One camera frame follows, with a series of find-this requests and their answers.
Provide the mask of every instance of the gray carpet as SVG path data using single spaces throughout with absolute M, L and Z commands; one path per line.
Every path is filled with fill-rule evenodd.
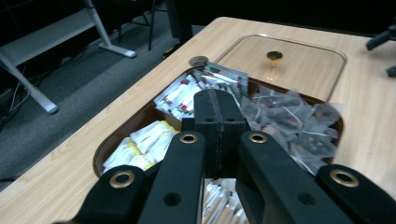
M 128 24 L 121 43 L 117 33 L 110 39 L 114 45 L 136 51 L 137 57 L 99 49 L 100 41 L 94 41 L 82 55 L 45 77 L 38 88 L 59 111 L 49 115 L 31 97 L 23 103 L 0 133 L 0 179 L 22 175 L 159 64 L 163 53 L 178 42 L 162 11 L 155 13 L 151 51 L 146 26 Z M 0 190 L 9 184 L 0 183 Z

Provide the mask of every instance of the brown tray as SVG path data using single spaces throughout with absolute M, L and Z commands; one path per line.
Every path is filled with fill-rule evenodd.
M 203 67 L 192 67 L 186 70 L 185 73 L 190 73 L 192 69 L 202 69 Z M 248 79 L 248 94 L 252 96 L 255 92 L 258 91 L 259 86 L 265 86 L 267 88 L 273 89 L 274 91 L 286 92 L 288 91 L 285 88 L 278 87 L 273 84 L 269 84 L 254 78 Z M 317 98 L 301 94 L 303 99 L 305 99 L 310 105 L 324 103 L 324 101 L 319 100 Z M 166 120 L 170 125 L 172 125 L 176 130 L 180 131 L 181 121 L 175 119 L 174 117 L 163 113 L 158 110 L 153 103 L 153 99 L 145 104 L 139 111 L 137 111 L 132 117 L 126 120 L 114 133 L 112 133 L 109 137 L 107 137 L 96 150 L 93 156 L 93 170 L 95 174 L 100 177 L 105 169 L 103 163 L 107 160 L 108 157 L 117 149 L 120 142 L 131 133 L 142 129 L 154 122 L 155 120 Z M 337 122 L 332 126 L 337 132 L 339 132 L 339 138 L 334 141 L 334 144 L 337 146 L 338 142 L 341 138 L 342 131 L 344 129 L 344 122 L 340 118 Z

